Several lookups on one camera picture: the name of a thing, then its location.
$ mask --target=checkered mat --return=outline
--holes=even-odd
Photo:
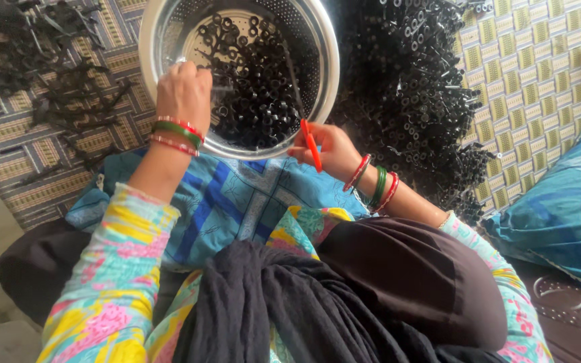
[[[86,131],[77,141],[91,153],[111,144],[124,150],[143,146],[155,121],[138,61],[146,2],[101,0],[96,27],[107,49],[93,51],[87,39],[79,38],[70,52],[71,62],[81,54],[111,70],[96,75],[107,95],[117,93],[119,80],[134,84],[117,105],[120,122]],[[92,5],[89,0],[77,3]],[[509,205],[535,185],[581,133],[581,0],[495,0],[494,7],[479,16],[466,12],[456,42],[462,58],[458,66],[467,70],[465,86],[480,89],[486,105],[476,113],[463,144],[480,142],[501,155],[488,164],[489,179],[476,189],[487,212]],[[62,130],[30,127],[31,100],[44,92],[35,85],[0,97],[0,197],[26,230],[63,216],[92,177],[57,138]],[[1,153],[15,146],[21,148]],[[16,186],[59,161],[68,168]]]

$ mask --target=green bangle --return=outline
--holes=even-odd
[[[179,125],[176,125],[175,123],[165,122],[165,121],[158,121],[155,124],[155,126],[154,126],[154,130],[167,130],[167,131],[176,132],[177,134],[179,134],[179,135],[185,137],[186,139],[190,140],[190,142],[192,143],[192,146],[194,146],[194,148],[197,151],[201,148],[201,145],[203,144],[201,142],[201,138],[200,137],[196,136],[195,134],[192,134],[186,128],[181,127]]]
[[[376,184],[376,192],[369,203],[369,207],[375,208],[385,192],[385,182],[387,181],[387,170],[383,167],[376,167],[378,169],[378,184]]]

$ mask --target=stainless steel colander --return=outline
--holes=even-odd
[[[301,70],[298,87],[308,120],[326,121],[338,90],[340,57],[333,26],[319,0],[150,0],[143,13],[138,50],[145,84],[154,101],[158,77],[177,60],[209,64],[200,52],[209,53],[209,48],[196,29],[210,24],[214,13],[230,17],[244,36],[248,36],[248,20],[254,15],[279,28],[294,64]],[[228,144],[210,131],[203,147],[226,158],[262,160],[284,154],[293,138],[269,149],[251,151]]]

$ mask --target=pillow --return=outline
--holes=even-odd
[[[581,283],[581,140],[510,208],[483,223],[504,255]]]

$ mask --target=colorful printed kurta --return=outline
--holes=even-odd
[[[103,221],[82,253],[44,327],[38,362],[170,363],[178,333],[196,303],[201,271],[185,280],[166,318],[152,328],[161,255],[179,211],[124,184],[117,184]],[[342,220],[343,209],[290,207],[268,245],[318,258],[320,243]],[[454,214],[443,231],[470,246],[493,271],[509,321],[505,348],[511,362],[551,362],[537,315],[511,266]],[[270,361],[294,362],[273,326]]]

